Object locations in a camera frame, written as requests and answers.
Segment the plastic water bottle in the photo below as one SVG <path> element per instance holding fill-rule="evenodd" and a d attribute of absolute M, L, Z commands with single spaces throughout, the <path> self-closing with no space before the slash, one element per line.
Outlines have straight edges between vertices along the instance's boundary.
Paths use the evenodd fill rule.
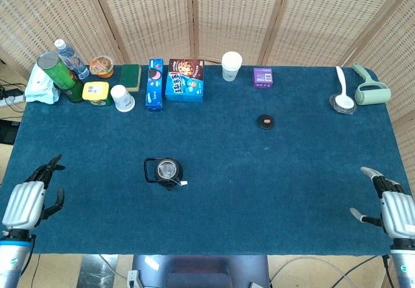
<path fill-rule="evenodd" d="M 67 45 L 63 40 L 56 40 L 54 45 L 58 49 L 59 57 L 70 70 L 78 75 L 79 79 L 84 79 L 89 75 L 89 69 L 75 53 L 71 45 Z"/>

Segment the wall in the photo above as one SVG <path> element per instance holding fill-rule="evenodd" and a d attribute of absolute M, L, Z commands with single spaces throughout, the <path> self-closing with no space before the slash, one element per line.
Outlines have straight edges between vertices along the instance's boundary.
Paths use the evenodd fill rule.
<path fill-rule="evenodd" d="M 151 56 L 245 64 L 373 69 L 392 89 L 388 111 L 415 186 L 415 0 L 0 0 L 0 58 L 28 77 L 56 38 L 89 62 Z"/>

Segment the floor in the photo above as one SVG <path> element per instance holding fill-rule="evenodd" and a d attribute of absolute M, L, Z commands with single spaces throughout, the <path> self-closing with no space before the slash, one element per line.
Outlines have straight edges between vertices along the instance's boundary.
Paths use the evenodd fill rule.
<path fill-rule="evenodd" d="M 15 74 L 8 66 L 0 64 L 0 79 L 8 82 L 24 82 L 21 77 Z M 8 116 L 20 116 L 10 108 L 0 108 L 0 118 Z M 11 145 L 0 144 L 0 183 L 3 180 L 5 169 L 12 152 Z M 299 256 L 269 256 L 268 264 L 270 276 L 282 267 L 286 262 L 298 258 Z M 274 288 L 312 288 L 312 287 L 332 287 L 339 279 L 339 274 L 332 267 L 325 263 L 310 259 L 313 256 L 305 256 L 306 259 L 299 259 L 289 263 L 278 274 L 273 281 Z M 346 272 L 356 264 L 369 258 L 368 256 L 318 256 L 338 267 L 342 272 Z M 28 288 L 32 283 L 34 271 L 38 261 L 38 255 L 33 255 L 32 261 L 24 275 L 22 276 L 19 288 Z M 39 260 L 38 270 L 33 279 L 34 288 L 75 288 L 78 283 L 82 255 L 80 254 L 42 254 Z M 116 271 L 124 276 L 132 265 L 132 256 L 118 256 Z M 357 287 L 388 287 L 382 286 L 385 277 L 383 262 L 377 257 L 358 269 L 350 273 L 350 279 Z M 125 288 L 126 281 L 119 276 L 115 276 L 113 287 Z M 350 287 L 346 280 L 342 280 L 338 285 Z"/>

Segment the oreo box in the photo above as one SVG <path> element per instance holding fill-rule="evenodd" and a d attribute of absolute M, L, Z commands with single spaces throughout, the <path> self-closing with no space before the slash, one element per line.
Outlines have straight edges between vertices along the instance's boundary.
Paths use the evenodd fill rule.
<path fill-rule="evenodd" d="M 203 60 L 170 59 L 166 99 L 181 102 L 203 101 Z"/>
<path fill-rule="evenodd" d="M 145 106 L 149 111 L 161 112 L 163 85 L 163 59 L 150 59 L 148 63 L 147 94 Z"/>

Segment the small bowl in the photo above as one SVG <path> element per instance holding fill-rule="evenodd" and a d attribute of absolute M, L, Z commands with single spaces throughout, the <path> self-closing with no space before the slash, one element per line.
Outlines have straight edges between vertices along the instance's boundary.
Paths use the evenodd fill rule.
<path fill-rule="evenodd" d="M 98 75 L 100 78 L 109 78 L 114 73 L 114 64 L 109 56 L 98 56 L 92 59 L 89 64 L 91 74 Z"/>

